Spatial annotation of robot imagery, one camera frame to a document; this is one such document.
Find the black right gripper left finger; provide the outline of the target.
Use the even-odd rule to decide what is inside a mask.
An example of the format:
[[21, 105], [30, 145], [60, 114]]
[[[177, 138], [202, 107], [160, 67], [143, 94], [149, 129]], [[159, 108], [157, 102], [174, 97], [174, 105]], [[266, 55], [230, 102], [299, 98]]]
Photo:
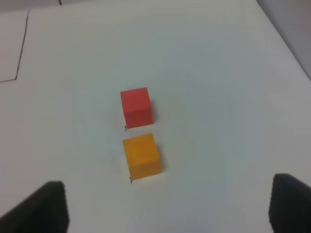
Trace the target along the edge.
[[66, 233], [69, 211], [65, 185], [49, 181], [0, 218], [2, 233]]

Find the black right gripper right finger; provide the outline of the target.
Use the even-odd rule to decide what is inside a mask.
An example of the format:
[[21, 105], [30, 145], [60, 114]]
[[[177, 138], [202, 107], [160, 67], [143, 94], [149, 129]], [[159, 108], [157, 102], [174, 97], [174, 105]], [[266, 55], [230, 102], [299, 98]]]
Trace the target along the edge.
[[275, 174], [268, 216], [275, 233], [309, 233], [311, 187], [290, 174]]

